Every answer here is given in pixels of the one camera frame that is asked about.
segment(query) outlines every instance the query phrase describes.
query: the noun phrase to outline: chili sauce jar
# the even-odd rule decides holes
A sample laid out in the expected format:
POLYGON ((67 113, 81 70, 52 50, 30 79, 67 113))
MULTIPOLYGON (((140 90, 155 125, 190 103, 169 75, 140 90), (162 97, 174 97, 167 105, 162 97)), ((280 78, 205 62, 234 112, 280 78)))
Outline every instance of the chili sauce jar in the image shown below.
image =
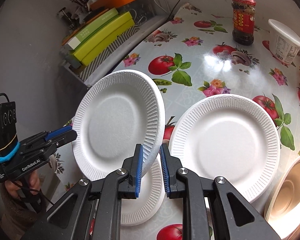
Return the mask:
POLYGON ((234 41, 249 46, 253 43, 254 15, 256 2, 254 0, 232 0, 234 41))

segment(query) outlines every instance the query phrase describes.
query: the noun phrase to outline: silver bolt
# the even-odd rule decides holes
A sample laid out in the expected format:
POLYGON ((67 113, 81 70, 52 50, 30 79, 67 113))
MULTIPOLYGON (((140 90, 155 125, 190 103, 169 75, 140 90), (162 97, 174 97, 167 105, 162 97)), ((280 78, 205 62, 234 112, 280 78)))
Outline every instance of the silver bolt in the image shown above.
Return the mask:
POLYGON ((180 168, 180 169, 178 169, 178 172, 179 172, 180 174, 187 174, 189 171, 188 171, 187 168, 180 168))
POLYGON ((89 180, 86 178, 79 180, 79 185, 81 185, 81 186, 86 186, 88 183, 89 183, 89 180))
POLYGON ((117 174, 118 174, 118 175, 126 174, 126 172, 127 172, 127 170, 124 169, 124 168, 117 169, 117 174))
POLYGON ((216 177, 216 181, 219 183, 219 184, 224 184, 226 182, 226 179, 224 177, 216 177))

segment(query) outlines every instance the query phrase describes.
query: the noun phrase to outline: plate rim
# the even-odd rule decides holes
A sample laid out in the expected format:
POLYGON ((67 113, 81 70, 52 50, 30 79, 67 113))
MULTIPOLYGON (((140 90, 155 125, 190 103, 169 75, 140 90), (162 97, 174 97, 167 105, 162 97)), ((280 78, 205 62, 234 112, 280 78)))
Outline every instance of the plate rim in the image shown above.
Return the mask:
MULTIPOLYGON (((101 171, 100 169, 96 169, 93 165, 91 165, 83 153, 83 150, 81 147, 81 139, 80 139, 83 115, 84 115, 87 107, 89 106, 89 103, 95 97, 92 94, 95 93, 95 95, 97 95, 103 89, 105 89, 106 87, 109 87, 110 85, 106 84, 105 85, 106 87, 102 87, 98 91, 98 88, 100 86, 104 86, 104 83, 107 83, 109 80, 116 78, 116 76, 118 76, 118 75, 124 75, 126 73, 130 73, 131 75, 133 75, 133 74, 137 75, 138 77, 140 77, 140 79, 143 79, 147 83, 149 88, 151 89, 151 91, 153 93, 154 102, 156 103, 154 109, 156 109, 156 111, 157 111, 157 113, 156 113, 157 121, 155 122, 155 125, 154 125, 154 127, 156 127, 156 128, 153 129, 156 131, 155 136, 154 136, 155 139, 153 137, 147 136, 148 135, 148 133, 147 133, 148 130, 147 130, 145 139, 142 143, 142 145, 145 146, 145 147, 143 147, 143 168, 144 169, 142 172, 142 176, 144 176, 146 174, 146 172, 151 169, 152 164, 156 160, 156 153, 159 152, 159 148, 162 144, 164 128, 165 128, 165 109, 164 109, 163 98, 162 98, 161 92, 160 92, 159 88, 157 87, 157 85, 154 83, 154 81, 149 76, 147 76, 146 74, 144 74, 140 71, 137 71, 137 70, 132 70, 132 69, 125 70, 124 69, 124 70, 112 72, 109 75, 100 79, 86 93, 86 95, 83 97, 82 101, 80 102, 80 104, 78 106, 78 109, 76 111, 74 121, 73 121, 72 127, 78 134, 77 139, 72 142, 74 158, 75 158, 80 170, 82 171, 82 173, 90 180, 102 179, 107 175, 107 173, 104 171, 101 171)), ((152 120, 149 120, 149 118, 148 118, 148 120, 147 120, 148 127, 151 123, 153 123, 151 121, 152 120)))
POLYGON ((150 218, 152 218, 154 216, 154 214, 156 214, 156 212, 159 210, 159 208, 162 205, 162 202, 164 200, 165 197, 165 190, 164 190, 164 184, 163 184, 163 176, 162 176, 162 168, 161 168, 161 160, 160 160, 160 155, 157 156, 157 158, 154 161, 154 164, 157 163, 158 165, 158 174, 160 174, 160 179, 161 179, 161 189, 160 189, 160 196, 157 199, 157 202, 154 206, 154 208, 151 210, 151 212, 149 212, 145 217, 143 217, 140 220, 135 221, 134 223, 122 223, 122 226, 128 227, 128 226, 136 226, 136 225, 140 225, 146 221, 148 221, 150 218))
MULTIPOLYGON (((270 217, 270 213, 272 211, 272 208, 274 206, 274 202, 277 199, 278 193, 282 187, 282 184, 284 183, 285 179, 287 178, 288 174, 290 173, 290 171, 292 170, 292 168, 296 165, 300 163, 300 156, 298 156, 292 164, 290 164, 289 168, 284 172, 284 174, 282 175, 281 179, 279 180, 279 182, 277 183, 276 186, 274 186, 272 192, 270 193, 268 200, 266 202, 265 205, 265 211, 264 211, 264 218, 265 220, 268 222, 269 217, 270 217)), ((289 233, 284 239, 289 238, 289 236, 297 229, 298 227, 296 227, 291 233, 289 233)))
POLYGON ((177 135, 177 131, 179 129, 179 127, 181 126, 181 123, 183 122, 183 120, 188 116, 188 114, 190 112, 192 112, 197 106, 201 105, 201 104, 205 104, 207 101, 209 100, 214 100, 215 98, 221 98, 221 97, 232 97, 232 98, 239 98, 239 99, 243 99, 245 101, 248 101, 250 103, 252 103, 253 105, 255 105, 255 107, 259 108, 264 114, 265 114, 265 117, 270 121, 270 124, 271 124, 271 128, 272 130, 274 131, 275 133, 275 139, 276 139, 276 142, 277 142, 277 152, 276 152, 276 156, 277 156, 277 160, 276 160, 276 163, 275 163, 275 166, 273 168, 273 171, 272 171, 272 174, 271 174, 271 177, 269 178, 269 180, 267 181, 266 183, 266 186, 264 186, 261 191, 256 194, 255 196, 253 197, 249 197, 248 194, 247 197, 245 197, 247 199, 247 201, 249 203, 252 203, 254 202, 256 199, 258 199, 265 191, 266 189, 269 187, 269 185, 271 184, 271 182, 273 181, 274 179, 274 176, 278 170, 278 166, 279 166, 279 161, 280 161, 280 139, 279 139, 279 134, 278 134, 278 131, 275 127, 275 124, 274 122, 272 121, 271 117, 269 116, 269 114, 260 106, 258 105, 256 102, 254 102, 253 100, 251 100, 250 98, 247 98, 247 97, 244 97, 244 96, 240 96, 240 95, 236 95, 236 94, 220 94, 220 95, 213 95, 213 96, 210 96, 210 97, 206 97, 200 101, 198 101, 197 103, 193 104, 178 120, 175 128, 173 129, 173 132, 171 134, 171 138, 170 138, 170 143, 169 143, 169 151, 170 151, 170 154, 171 156, 175 156, 174 153, 173 153, 173 145, 174 145, 174 141, 175 141, 175 137, 177 135))

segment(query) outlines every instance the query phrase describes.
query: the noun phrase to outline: beige bowl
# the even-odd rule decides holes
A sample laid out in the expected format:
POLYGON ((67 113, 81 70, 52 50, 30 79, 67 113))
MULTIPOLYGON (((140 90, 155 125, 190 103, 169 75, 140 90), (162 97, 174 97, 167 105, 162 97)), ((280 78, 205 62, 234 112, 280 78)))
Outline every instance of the beige bowl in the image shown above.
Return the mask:
POLYGON ((285 172, 266 203, 265 220, 281 239, 300 224, 300 156, 285 172))

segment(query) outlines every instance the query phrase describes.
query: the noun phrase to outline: table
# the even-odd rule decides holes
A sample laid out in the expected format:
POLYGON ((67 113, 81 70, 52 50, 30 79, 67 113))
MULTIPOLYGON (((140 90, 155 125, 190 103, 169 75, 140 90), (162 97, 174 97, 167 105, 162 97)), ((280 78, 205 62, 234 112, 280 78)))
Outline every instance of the table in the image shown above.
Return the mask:
MULTIPOLYGON (((290 114, 291 120, 287 114, 286 123, 283 126, 278 123, 282 144, 279 168, 269 188, 252 203, 263 214, 272 188, 300 154, 300 53, 292 65, 285 66, 268 50, 268 31, 255 27, 255 41, 247 47, 233 41, 232 30, 231 18, 207 15, 185 4, 174 20, 149 35, 115 70, 135 69, 156 79, 165 104, 166 120, 174 116, 172 122, 177 122, 194 103, 220 93, 251 98, 275 119, 282 114, 274 107, 275 95, 283 113, 290 114), (176 57, 179 62, 191 64, 185 63, 181 69, 170 68, 164 75, 167 71, 160 62, 163 60, 163 65, 168 67, 176 57)), ((216 131, 216 136, 221 135, 222 131, 216 131)), ((71 152, 71 144, 68 144, 56 153, 60 161, 58 176, 66 188, 81 178, 71 152)), ((150 220, 138 226, 122 227, 121 239, 155 240, 162 227, 174 223, 182 223, 182 203, 165 198, 150 220)))

